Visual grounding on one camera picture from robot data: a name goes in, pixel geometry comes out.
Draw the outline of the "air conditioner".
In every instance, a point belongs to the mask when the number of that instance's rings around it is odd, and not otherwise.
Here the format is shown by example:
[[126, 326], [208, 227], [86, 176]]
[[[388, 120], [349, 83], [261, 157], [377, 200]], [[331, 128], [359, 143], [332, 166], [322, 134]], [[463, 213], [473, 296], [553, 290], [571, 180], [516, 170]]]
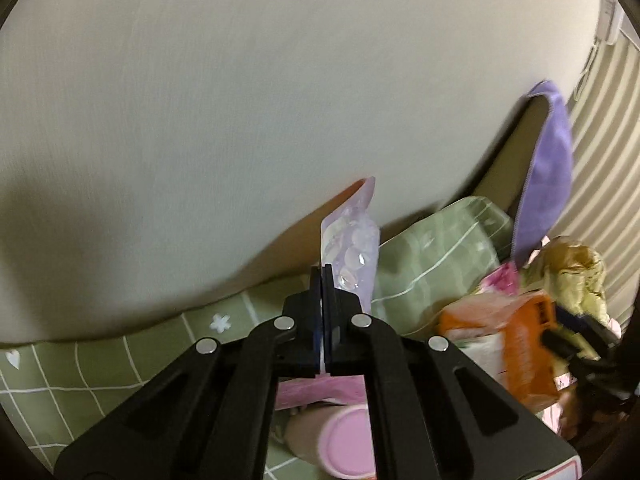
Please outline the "air conditioner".
[[600, 0], [596, 37], [606, 44], [615, 44], [620, 36], [625, 12], [617, 0]]

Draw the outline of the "purple cloth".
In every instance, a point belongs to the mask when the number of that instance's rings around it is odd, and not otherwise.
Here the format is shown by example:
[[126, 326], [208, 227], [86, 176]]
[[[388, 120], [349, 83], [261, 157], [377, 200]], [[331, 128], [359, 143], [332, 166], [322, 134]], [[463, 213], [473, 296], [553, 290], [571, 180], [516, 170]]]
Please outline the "purple cloth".
[[526, 96], [543, 99], [547, 111], [514, 221], [511, 260], [519, 269], [561, 217], [570, 199], [574, 167], [572, 124], [558, 86], [544, 80]]

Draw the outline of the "yellow-green trash bag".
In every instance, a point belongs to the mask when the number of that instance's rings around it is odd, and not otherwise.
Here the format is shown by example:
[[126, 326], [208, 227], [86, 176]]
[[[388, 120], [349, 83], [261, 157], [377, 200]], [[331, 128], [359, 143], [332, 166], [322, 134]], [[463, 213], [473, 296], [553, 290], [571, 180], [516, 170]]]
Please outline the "yellow-green trash bag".
[[620, 323], [608, 315], [604, 281], [600, 254], [568, 236], [549, 240], [521, 270], [523, 292], [543, 290], [571, 314], [589, 314], [620, 337]]

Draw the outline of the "pink cylindrical jar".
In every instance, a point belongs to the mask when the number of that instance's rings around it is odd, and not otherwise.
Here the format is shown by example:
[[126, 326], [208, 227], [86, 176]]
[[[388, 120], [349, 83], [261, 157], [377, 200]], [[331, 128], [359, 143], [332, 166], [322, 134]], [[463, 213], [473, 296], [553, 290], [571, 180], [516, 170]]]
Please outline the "pink cylindrical jar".
[[332, 477], [375, 477], [367, 403], [319, 404], [304, 408], [288, 420], [284, 440], [295, 456]]

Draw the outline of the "purple blister pack wrapper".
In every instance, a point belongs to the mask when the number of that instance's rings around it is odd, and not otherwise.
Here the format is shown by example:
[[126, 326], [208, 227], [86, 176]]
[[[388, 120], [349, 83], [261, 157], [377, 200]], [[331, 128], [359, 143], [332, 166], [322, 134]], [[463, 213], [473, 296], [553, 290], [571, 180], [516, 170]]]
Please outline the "purple blister pack wrapper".
[[356, 330], [371, 325], [381, 231], [370, 217], [375, 178], [321, 222], [320, 271], [324, 370], [358, 373]]

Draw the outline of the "green checkered tablecloth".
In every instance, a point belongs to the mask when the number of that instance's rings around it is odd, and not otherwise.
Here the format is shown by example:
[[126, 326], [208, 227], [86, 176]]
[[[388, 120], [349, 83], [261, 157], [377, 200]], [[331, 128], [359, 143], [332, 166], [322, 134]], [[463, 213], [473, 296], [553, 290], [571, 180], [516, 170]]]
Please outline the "green checkered tablecloth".
[[[511, 220], [486, 198], [458, 200], [416, 222], [380, 248], [373, 314], [398, 334], [425, 333], [441, 308], [498, 268], [511, 235]], [[280, 278], [127, 336], [4, 350], [2, 410], [35, 458], [51, 468], [66, 445], [195, 341], [243, 338], [308, 285], [306, 274]]]

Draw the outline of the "pink wrapper by wall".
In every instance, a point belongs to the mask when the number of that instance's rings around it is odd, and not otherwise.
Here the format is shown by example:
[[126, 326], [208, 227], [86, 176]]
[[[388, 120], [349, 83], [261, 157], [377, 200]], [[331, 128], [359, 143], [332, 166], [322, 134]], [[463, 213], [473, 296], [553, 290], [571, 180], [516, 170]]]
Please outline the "pink wrapper by wall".
[[318, 402], [338, 405], [367, 402], [367, 391], [362, 376], [338, 376], [328, 374], [314, 378], [297, 378], [280, 382], [274, 402], [276, 411], [301, 408]]

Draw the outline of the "beige headboard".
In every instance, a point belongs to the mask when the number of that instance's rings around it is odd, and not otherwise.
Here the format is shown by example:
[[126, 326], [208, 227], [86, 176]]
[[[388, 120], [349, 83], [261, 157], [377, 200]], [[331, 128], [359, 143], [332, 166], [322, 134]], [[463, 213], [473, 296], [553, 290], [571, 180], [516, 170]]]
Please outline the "beige headboard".
[[510, 125], [472, 180], [469, 195], [488, 198], [512, 220], [515, 219], [548, 111], [549, 105], [543, 96], [521, 102]]

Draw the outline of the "orange plastic snack bag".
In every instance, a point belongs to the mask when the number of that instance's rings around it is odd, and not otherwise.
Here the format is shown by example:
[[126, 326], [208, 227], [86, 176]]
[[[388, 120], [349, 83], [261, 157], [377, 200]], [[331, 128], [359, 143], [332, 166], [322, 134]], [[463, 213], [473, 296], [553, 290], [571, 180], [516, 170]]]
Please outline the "orange plastic snack bag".
[[442, 310], [437, 333], [460, 344], [526, 408], [540, 412], [559, 397], [554, 357], [541, 342], [542, 333], [555, 326], [554, 304], [544, 292], [483, 292]]

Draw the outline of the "striped beige curtain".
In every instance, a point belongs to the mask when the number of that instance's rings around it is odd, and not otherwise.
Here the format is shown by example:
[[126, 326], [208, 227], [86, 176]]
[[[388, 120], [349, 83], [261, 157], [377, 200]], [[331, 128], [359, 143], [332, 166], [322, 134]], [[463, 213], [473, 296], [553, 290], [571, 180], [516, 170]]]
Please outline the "striped beige curtain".
[[568, 101], [572, 195], [554, 226], [605, 265], [608, 314], [626, 325], [639, 286], [639, 49], [626, 36], [594, 47]]

